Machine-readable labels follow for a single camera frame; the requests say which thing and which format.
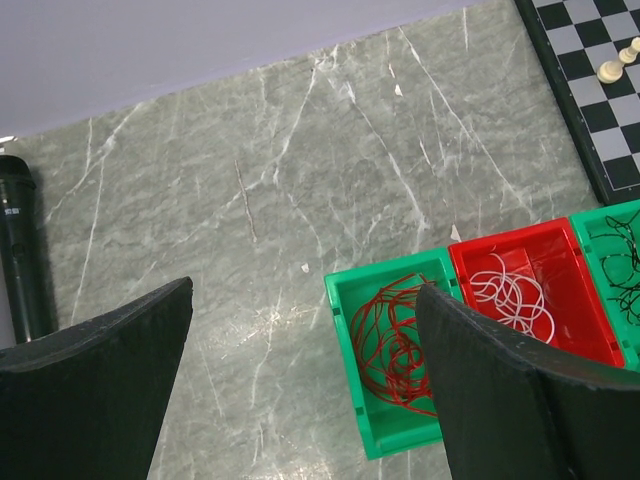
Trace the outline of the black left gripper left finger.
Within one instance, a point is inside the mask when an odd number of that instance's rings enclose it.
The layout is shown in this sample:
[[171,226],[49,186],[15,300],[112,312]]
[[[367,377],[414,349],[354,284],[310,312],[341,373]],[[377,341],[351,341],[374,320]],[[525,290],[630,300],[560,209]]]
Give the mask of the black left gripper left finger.
[[188,277],[1,352],[4,479],[147,477],[193,315]]

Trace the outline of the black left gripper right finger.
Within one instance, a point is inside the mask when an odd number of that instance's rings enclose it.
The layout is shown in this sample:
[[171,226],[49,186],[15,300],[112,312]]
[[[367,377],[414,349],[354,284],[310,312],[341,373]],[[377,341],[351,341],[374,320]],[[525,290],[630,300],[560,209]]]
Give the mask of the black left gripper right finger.
[[453,478],[638,478],[638,373],[551,347],[428,284],[415,313]]

